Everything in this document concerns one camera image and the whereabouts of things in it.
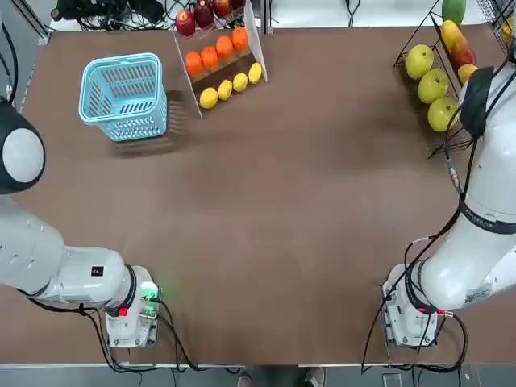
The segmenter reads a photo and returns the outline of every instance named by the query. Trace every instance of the shoe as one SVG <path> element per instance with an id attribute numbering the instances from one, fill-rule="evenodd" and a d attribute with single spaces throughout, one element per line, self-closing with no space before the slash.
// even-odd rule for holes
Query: shoe
<path id="1" fill-rule="evenodd" d="M 239 381 L 238 381 L 236 387 L 254 387 L 254 384 L 252 383 L 252 380 L 249 377 L 249 375 L 244 373 L 244 374 L 240 375 Z"/>
<path id="2" fill-rule="evenodd" d="M 308 370 L 305 376 L 305 385 L 312 387 L 324 387 L 326 383 L 326 369 L 323 367 L 313 367 Z"/>

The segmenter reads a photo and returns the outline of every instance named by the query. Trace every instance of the yellow lemon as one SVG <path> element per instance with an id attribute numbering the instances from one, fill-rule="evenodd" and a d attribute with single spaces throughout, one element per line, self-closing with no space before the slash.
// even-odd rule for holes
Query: yellow lemon
<path id="1" fill-rule="evenodd" d="M 513 35 L 513 17 L 507 19 L 506 22 L 501 26 L 501 39 L 507 45 L 510 42 L 510 38 Z"/>
<path id="2" fill-rule="evenodd" d="M 242 92 L 248 87 L 248 76 L 244 73 L 236 74 L 233 79 L 233 89 Z"/>
<path id="3" fill-rule="evenodd" d="M 261 77 L 261 65 L 256 62 L 251 66 L 251 69 L 249 70 L 249 81 L 255 85 L 258 83 Z"/>
<path id="4" fill-rule="evenodd" d="M 231 91 L 233 90 L 233 84 L 231 81 L 225 79 L 223 83 L 218 87 L 218 97 L 223 101 L 227 101 L 231 96 Z"/>
<path id="5" fill-rule="evenodd" d="M 203 107 L 204 109 L 211 109 L 213 106 L 217 105 L 217 101 L 217 90 L 215 90 L 213 87 L 209 87 L 201 93 L 199 105 L 201 105 L 201 107 Z"/>

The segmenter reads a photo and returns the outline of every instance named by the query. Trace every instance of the orange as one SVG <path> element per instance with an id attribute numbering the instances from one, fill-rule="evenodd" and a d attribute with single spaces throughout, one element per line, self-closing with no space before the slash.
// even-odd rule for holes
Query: orange
<path id="1" fill-rule="evenodd" d="M 185 56 L 186 71 L 191 77 L 196 77 L 202 71 L 201 56 L 195 51 L 190 51 Z"/>
<path id="2" fill-rule="evenodd" d="M 248 49 L 248 34 L 243 27 L 237 27 L 233 30 L 233 47 L 236 51 L 245 51 Z"/>
<path id="3" fill-rule="evenodd" d="M 217 53 L 223 59 L 231 58 L 233 55 L 233 43 L 228 36 L 221 36 L 217 40 Z"/>
<path id="4" fill-rule="evenodd" d="M 201 58 L 202 63 L 204 64 L 204 67 L 207 69 L 214 69 L 217 67 L 218 63 L 218 56 L 217 56 L 217 50 L 215 50 L 215 47 L 213 46 L 206 46 L 201 51 Z"/>

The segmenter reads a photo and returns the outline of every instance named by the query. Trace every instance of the red apple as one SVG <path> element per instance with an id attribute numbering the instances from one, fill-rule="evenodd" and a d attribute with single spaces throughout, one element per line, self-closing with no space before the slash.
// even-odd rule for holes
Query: red apple
<path id="1" fill-rule="evenodd" d="M 194 14 L 195 22 L 200 28 L 206 28 L 213 24 L 213 10 L 210 0 L 197 0 Z"/>
<path id="2" fill-rule="evenodd" d="M 190 36 L 195 32 L 194 14 L 189 10 L 180 10 L 176 15 L 176 29 L 181 35 Z"/>
<path id="3" fill-rule="evenodd" d="M 219 18 L 229 14 L 229 0 L 213 0 L 213 11 Z"/>
<path id="4" fill-rule="evenodd" d="M 451 50 L 451 58 L 453 59 L 457 67 L 466 64 L 475 64 L 475 54 L 469 47 L 466 38 L 463 37 L 462 39 L 457 40 L 457 42 L 453 46 L 453 49 Z"/>
<path id="5" fill-rule="evenodd" d="M 231 6 L 234 10 L 242 8 L 245 5 L 245 0 L 231 0 Z"/>

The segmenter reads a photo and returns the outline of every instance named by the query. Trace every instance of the green pear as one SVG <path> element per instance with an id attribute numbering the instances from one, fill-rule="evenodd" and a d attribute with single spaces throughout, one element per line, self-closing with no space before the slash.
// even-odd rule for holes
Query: green pear
<path id="1" fill-rule="evenodd" d="M 413 46 L 405 60 L 405 69 L 412 79 L 421 79 L 434 64 L 434 52 L 424 44 Z"/>
<path id="2" fill-rule="evenodd" d="M 428 109 L 428 123 L 434 131 L 446 131 L 450 119 L 457 110 L 457 101 L 449 97 L 436 99 Z M 455 125 L 459 119 L 457 114 L 450 127 Z"/>
<path id="3" fill-rule="evenodd" d="M 448 78 L 441 69 L 432 69 L 422 76 L 418 86 L 418 97 L 423 103 L 431 104 L 448 92 Z"/>

